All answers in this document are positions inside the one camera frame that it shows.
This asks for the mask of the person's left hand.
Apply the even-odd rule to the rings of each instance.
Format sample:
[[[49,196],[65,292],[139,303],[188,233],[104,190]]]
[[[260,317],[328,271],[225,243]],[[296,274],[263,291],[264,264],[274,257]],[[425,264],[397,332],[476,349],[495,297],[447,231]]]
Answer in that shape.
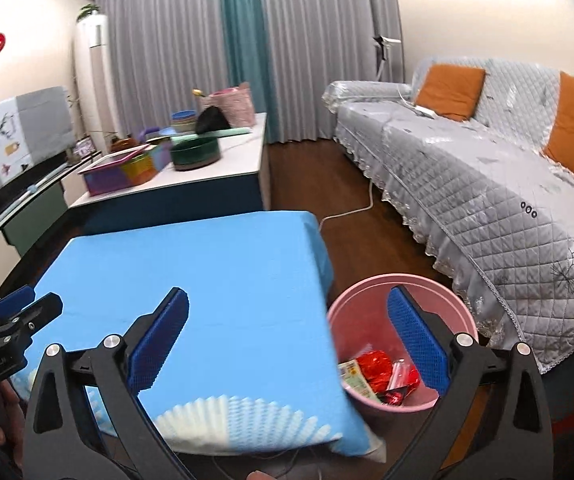
[[[14,466],[22,470],[25,414],[8,379],[0,382],[0,448],[9,453]]]

